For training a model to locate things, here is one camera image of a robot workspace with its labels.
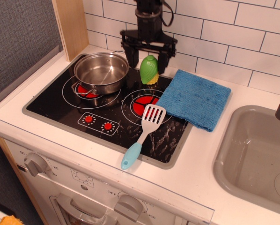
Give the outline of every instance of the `wooden panel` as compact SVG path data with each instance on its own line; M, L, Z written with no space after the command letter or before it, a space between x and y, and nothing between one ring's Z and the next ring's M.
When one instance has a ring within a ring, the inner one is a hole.
M57 24L66 53L71 62L89 45L82 0L52 0Z
M21 172L19 171L19 169L17 168L17 164L5 142L5 140L3 138L0 137L0 147L1 149L3 150L4 154L6 155L9 163L11 164L12 166L12 169L14 170L14 172L16 173L19 181L21 182L23 188L25 189L25 191L27 192L31 202L33 203L36 211L38 212L40 218L42 219L42 222L44 223L44 225L49 225L48 222L46 221L44 215L43 215L43 212L41 211L36 199L34 198L26 180L24 179L24 177L22 176Z

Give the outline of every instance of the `pot handle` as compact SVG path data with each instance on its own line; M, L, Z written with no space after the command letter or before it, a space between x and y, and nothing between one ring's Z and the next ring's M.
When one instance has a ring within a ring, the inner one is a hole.
M71 85L71 89L73 90L74 94L77 94L77 95L87 95L89 94L91 91L93 91L95 88L91 89L90 91L86 92L86 93L81 93L81 92L76 92L75 91L75 88L78 84L80 84L81 82L77 81L75 82L73 85Z
M113 51L112 53L125 53L124 50L117 50L117 51Z

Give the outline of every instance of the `sink basin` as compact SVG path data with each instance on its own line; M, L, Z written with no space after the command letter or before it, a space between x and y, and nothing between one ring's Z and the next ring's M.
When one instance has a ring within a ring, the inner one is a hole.
M256 105L233 113L214 163L230 194L280 213L280 121Z

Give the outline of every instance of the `slotted spatula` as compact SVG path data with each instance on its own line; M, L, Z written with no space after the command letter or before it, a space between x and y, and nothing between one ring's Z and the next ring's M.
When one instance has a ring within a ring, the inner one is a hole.
M138 141L126 151L121 161L121 169L126 170L134 164L141 152L142 144L147 135L159 128L165 115L166 110L163 107L153 104L148 104L145 107L141 121L143 132L140 135Z

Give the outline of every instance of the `oven handle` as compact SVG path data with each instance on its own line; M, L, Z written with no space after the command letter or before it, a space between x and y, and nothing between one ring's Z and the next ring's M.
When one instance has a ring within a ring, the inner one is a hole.
M90 215L87 215L79 210L77 210L72 204L72 198L60 194L57 197L57 202L59 206L70 216L74 217L75 219L83 222L84 224L87 225L116 225L117 220L108 216L108 215L103 215L101 218L95 218Z

